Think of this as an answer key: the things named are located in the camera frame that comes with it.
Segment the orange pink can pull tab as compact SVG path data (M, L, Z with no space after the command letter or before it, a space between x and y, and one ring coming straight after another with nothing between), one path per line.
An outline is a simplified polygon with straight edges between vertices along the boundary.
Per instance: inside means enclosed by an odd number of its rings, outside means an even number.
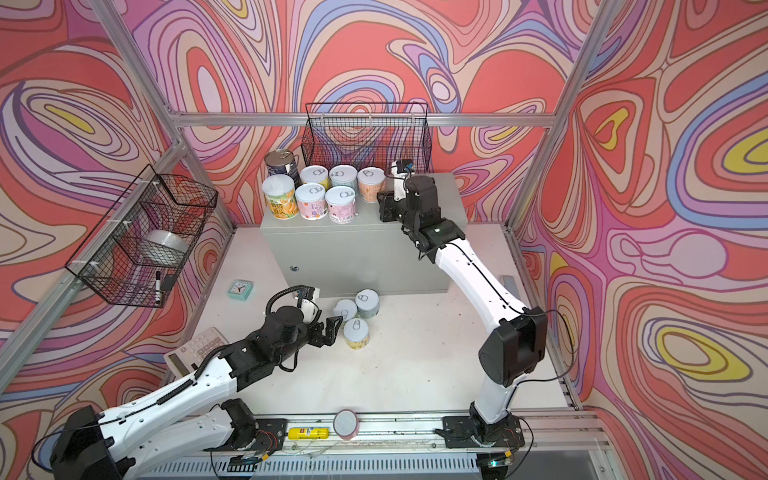
M386 185L386 175L378 167L367 167L357 174L358 192L366 203L376 203L377 195Z

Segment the green can pull tab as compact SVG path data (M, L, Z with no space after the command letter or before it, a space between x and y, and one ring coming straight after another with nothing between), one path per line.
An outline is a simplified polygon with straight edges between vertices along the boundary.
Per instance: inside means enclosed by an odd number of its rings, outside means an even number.
M345 323L357 317L358 308L354 300L341 299L333 307L332 313L334 316L341 317L342 322Z

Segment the pink can fruit print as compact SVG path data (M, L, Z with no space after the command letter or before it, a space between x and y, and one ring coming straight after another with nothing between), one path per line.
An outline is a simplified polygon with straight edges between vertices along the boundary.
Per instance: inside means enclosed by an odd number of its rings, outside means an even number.
M326 192L325 202L332 222L348 224L355 220L357 215L356 196L356 191L347 186L332 187Z

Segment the teal can pull tab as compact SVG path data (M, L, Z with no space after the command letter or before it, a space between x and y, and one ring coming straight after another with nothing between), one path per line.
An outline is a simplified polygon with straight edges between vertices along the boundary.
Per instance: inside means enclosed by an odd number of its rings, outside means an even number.
M357 314L362 319L375 317L380 310L380 296L372 289L363 289L355 296Z

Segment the teal can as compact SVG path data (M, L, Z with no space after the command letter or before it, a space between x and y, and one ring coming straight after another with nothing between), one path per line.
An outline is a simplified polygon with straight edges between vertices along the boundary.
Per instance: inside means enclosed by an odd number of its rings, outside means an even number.
M337 165L329 170L329 179L332 187L349 187L358 190L358 170L351 165Z

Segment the pink can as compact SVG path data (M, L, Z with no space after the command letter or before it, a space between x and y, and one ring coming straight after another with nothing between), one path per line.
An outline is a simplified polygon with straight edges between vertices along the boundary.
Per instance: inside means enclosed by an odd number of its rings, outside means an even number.
M326 189L318 183L303 184L295 190L300 216L305 220L320 220L328 213Z

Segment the yellow can pull tab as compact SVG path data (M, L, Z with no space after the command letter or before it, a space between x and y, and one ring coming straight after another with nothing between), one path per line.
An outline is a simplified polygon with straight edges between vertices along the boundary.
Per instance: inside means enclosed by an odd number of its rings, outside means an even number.
M301 170L299 176L303 184L316 183L321 185L325 190L331 188L329 171L321 165L306 166Z

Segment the yellow green can plastic lid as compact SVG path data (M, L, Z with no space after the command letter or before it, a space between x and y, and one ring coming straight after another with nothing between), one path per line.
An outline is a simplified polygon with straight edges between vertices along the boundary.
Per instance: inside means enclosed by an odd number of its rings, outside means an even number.
M274 218L289 220L299 213L295 200L295 184L290 176L268 176L262 182L262 192Z

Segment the dark blue tin can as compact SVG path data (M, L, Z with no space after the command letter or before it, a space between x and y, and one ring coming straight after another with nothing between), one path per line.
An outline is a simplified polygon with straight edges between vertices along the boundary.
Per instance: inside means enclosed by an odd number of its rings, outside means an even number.
M269 176L286 175L293 180L294 186L301 185L298 157L287 149L270 151L264 158Z

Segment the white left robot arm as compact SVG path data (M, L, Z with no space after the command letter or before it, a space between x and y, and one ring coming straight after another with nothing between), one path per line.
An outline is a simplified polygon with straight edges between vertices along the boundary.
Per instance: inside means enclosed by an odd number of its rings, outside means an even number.
M267 313L242 340L210 352L200 367L138 400L97 413L84 407L66 421L50 454L57 479L136 479L199 451L252 451L264 457L280 442L264 430L237 393L288 372L306 345L335 343L340 317L304 320L296 306Z

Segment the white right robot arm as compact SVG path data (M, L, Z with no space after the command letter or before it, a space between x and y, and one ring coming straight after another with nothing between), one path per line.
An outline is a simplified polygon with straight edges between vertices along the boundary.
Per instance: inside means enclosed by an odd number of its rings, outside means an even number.
M488 336L478 351L485 373L468 414L443 419L437 431L449 448L466 443L491 447L517 427L509 407L520 385L544 359L548 319L529 308L493 277L464 231L444 217L434 178L397 174L394 189L377 194L383 222L397 221L419 252L446 273L482 320Z

